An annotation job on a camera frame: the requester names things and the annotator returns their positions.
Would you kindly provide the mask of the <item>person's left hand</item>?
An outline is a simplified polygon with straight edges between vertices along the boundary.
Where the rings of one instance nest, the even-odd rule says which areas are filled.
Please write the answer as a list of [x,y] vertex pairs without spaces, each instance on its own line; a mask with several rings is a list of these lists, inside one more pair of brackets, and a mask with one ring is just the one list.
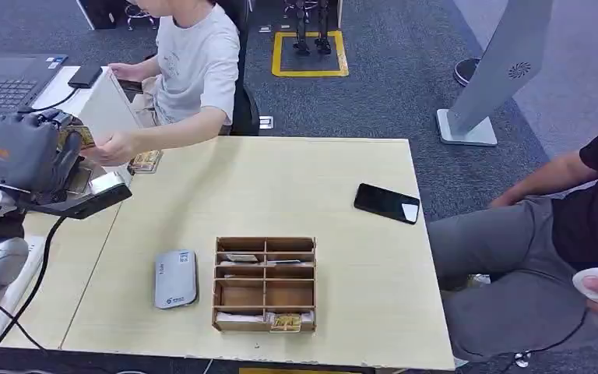
[[127,164],[140,153],[139,140],[130,132],[115,132],[101,143],[86,148],[80,155],[95,164],[115,167]]

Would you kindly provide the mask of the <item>seated person's right hand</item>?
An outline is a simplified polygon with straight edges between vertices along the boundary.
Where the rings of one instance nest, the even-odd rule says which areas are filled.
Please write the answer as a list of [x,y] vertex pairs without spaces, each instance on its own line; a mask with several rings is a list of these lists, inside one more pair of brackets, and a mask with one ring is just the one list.
[[493,199],[489,208],[498,208],[503,206],[512,206],[523,198],[521,193],[517,193],[514,189],[508,189],[502,193],[499,197]]

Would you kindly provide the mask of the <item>person's right hand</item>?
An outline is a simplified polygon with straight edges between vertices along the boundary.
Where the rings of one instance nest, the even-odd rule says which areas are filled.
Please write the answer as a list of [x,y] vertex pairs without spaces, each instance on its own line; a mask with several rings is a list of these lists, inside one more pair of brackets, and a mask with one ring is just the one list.
[[114,76],[120,80],[136,81],[136,68],[134,65],[126,63],[110,63],[109,69]]

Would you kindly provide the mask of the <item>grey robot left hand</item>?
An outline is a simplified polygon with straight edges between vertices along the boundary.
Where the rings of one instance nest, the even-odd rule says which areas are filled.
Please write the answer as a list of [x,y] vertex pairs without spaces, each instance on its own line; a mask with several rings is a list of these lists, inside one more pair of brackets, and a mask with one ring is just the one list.
[[22,190],[39,205],[67,199],[82,137],[81,121],[58,109],[0,115],[0,186]]

